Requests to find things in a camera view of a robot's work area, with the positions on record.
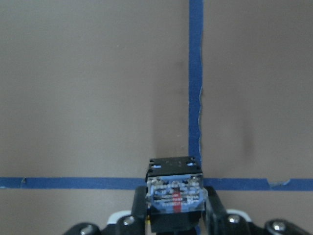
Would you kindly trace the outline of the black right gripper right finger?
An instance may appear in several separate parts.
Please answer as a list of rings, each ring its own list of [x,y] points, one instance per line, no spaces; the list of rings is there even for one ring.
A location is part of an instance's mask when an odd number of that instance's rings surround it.
[[[204,187],[207,191],[203,221],[208,235],[224,235],[224,218],[226,209],[217,192],[211,186]]]

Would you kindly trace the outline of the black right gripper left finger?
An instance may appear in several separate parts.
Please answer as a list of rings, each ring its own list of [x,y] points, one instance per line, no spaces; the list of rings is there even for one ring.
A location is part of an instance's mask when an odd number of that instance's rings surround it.
[[[133,235],[144,235],[146,230],[145,221],[147,216],[145,186],[139,186],[135,190],[131,216],[134,218],[134,222],[131,225]]]

